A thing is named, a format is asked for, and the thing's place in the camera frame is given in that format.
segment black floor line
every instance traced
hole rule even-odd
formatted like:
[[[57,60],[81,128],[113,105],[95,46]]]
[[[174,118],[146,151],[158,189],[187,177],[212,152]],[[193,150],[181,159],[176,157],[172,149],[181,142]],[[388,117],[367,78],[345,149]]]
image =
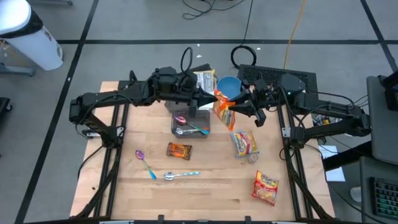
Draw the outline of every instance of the black floor line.
[[[379,26],[376,23],[376,20],[373,17],[373,14],[371,12],[371,9],[368,6],[368,3],[366,2],[366,0],[361,0],[362,6],[365,10],[366,15],[368,16],[369,22],[371,23],[374,33],[376,34],[376,37],[378,40],[380,40],[380,44],[381,44],[381,48],[383,49],[384,55],[387,58],[388,63],[390,64],[391,70],[393,72],[398,71],[398,67],[396,64],[396,61],[394,59],[394,57],[392,56],[390,49],[388,48],[386,42],[384,41],[384,37],[381,34],[381,31],[379,29]]]
[[[58,120],[61,115],[62,107],[65,103],[65,99],[68,94],[70,83],[72,82],[73,74],[75,73],[76,66],[79,62],[80,54],[83,49],[84,40],[87,38],[88,29],[90,28],[91,22],[93,20],[97,5],[99,0],[94,0],[90,9],[90,13],[88,14],[88,18],[86,20],[85,27],[83,29],[83,33],[81,34],[80,41],[76,48],[75,55],[72,59],[72,64],[70,65],[68,75],[65,79],[65,83],[63,84],[62,91],[60,94],[60,98],[58,99],[57,106],[55,107],[55,112],[52,116],[49,130],[47,131],[47,135],[45,136],[43,146],[40,150],[39,158],[37,159],[35,168],[33,170],[32,177],[30,177],[29,184],[27,186],[27,190],[24,195],[24,199],[22,200],[21,206],[19,207],[19,211],[15,220],[15,224],[23,223],[29,209],[30,202],[32,200],[33,194],[35,192],[35,188],[37,182],[39,181],[40,173],[43,169],[43,165],[45,162],[45,158],[47,157],[47,153],[49,152],[50,144],[52,138],[54,136],[55,128],[57,127]]]
[[[245,40],[245,44],[287,44],[289,40]],[[85,40],[84,44],[240,44],[241,39],[180,39],[180,40]],[[59,44],[78,44],[79,40],[58,40]],[[398,40],[293,40],[292,44],[374,45],[398,44]]]

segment snack bag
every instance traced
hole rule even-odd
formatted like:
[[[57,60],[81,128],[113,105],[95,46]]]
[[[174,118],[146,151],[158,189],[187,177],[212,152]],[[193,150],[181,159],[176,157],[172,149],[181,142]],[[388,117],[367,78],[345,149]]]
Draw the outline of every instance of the snack bag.
[[[251,131],[240,130],[231,133],[232,140],[237,150],[237,158],[248,156],[250,154],[259,153],[254,136]]]
[[[192,150],[192,146],[190,146],[190,145],[181,145],[181,144],[174,144],[172,142],[169,142],[169,145],[167,146],[166,155],[190,160],[191,150]]]
[[[232,131],[235,124],[235,111],[229,110],[228,107],[235,105],[235,103],[228,102],[228,97],[224,96],[219,90],[215,90],[214,95],[218,100],[213,104],[213,111],[228,130]]]
[[[279,180],[272,180],[257,170],[256,181],[254,181],[254,190],[251,196],[275,206],[278,183]]]

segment wooden tabletop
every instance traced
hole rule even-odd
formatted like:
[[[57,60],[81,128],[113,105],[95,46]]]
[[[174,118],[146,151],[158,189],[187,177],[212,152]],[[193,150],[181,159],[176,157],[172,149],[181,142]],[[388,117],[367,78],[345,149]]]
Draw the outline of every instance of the wooden tabletop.
[[[117,86],[117,82],[103,82],[101,91],[112,91]],[[249,215],[254,221],[295,220],[286,163],[279,159],[282,138],[276,112],[265,111],[267,119],[261,128],[254,124],[254,117],[236,114],[234,130],[251,130],[260,150],[259,160],[250,164],[247,158],[235,158],[231,135],[213,113],[211,133],[206,139],[177,139],[170,131],[171,114],[164,102],[130,107],[112,219],[156,220],[158,215],[165,215],[166,220],[242,221]],[[123,110],[119,111],[118,120],[121,120]],[[112,113],[113,107],[95,111],[106,124],[111,123]],[[307,117],[305,126],[311,125],[311,118]],[[191,159],[166,156],[169,142],[192,145]],[[316,140],[307,144],[318,147]],[[99,138],[89,140],[85,158],[100,145]],[[135,157],[137,149],[145,153],[145,160],[157,180],[151,179],[142,161]],[[81,170],[71,215],[76,215],[88,203],[95,193],[93,187],[98,189],[104,152],[98,153]],[[301,153],[309,190],[325,211],[334,216],[320,153],[310,147]],[[279,180],[275,207],[251,197],[257,170]],[[190,171],[201,174],[173,181],[162,178],[166,172]],[[305,217],[302,194],[297,189],[301,214]],[[106,192],[101,214],[105,213],[107,196]]]

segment white paper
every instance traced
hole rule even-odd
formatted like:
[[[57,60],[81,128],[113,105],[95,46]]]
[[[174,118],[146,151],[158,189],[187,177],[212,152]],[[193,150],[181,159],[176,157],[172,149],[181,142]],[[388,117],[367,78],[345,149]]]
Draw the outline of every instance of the white paper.
[[[336,153],[332,152],[337,152],[337,147],[336,146],[319,146],[319,150],[322,153],[322,158],[326,159],[328,157],[334,156]],[[332,181],[332,182],[345,182],[346,179],[344,178],[344,173],[343,173],[343,168],[339,167],[334,170],[329,170],[326,172],[326,180],[327,181]]]

